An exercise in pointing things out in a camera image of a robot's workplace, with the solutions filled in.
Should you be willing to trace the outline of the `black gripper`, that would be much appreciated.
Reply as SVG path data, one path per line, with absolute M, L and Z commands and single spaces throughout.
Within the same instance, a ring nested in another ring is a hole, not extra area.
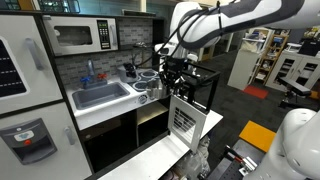
M 177 58 L 169 58 L 164 64 L 164 71 L 159 73 L 159 77 L 161 79 L 163 87 L 166 90 L 170 91 L 170 86 L 168 84 L 168 80 L 176 80 L 173 85 L 173 93 L 177 94 L 179 89 L 183 86 L 183 78 L 180 77 L 182 74 L 182 70 L 184 68 L 184 59 L 177 59 Z

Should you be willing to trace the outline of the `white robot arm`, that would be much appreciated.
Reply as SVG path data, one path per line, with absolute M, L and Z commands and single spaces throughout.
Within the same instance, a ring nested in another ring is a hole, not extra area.
M 319 24 L 319 12 L 320 0 L 235 0 L 206 9 L 197 2 L 180 2 L 173 11 L 168 41 L 156 46 L 169 58 L 160 79 L 176 90 L 186 52 L 213 45 L 224 34 L 259 26 L 307 28 Z

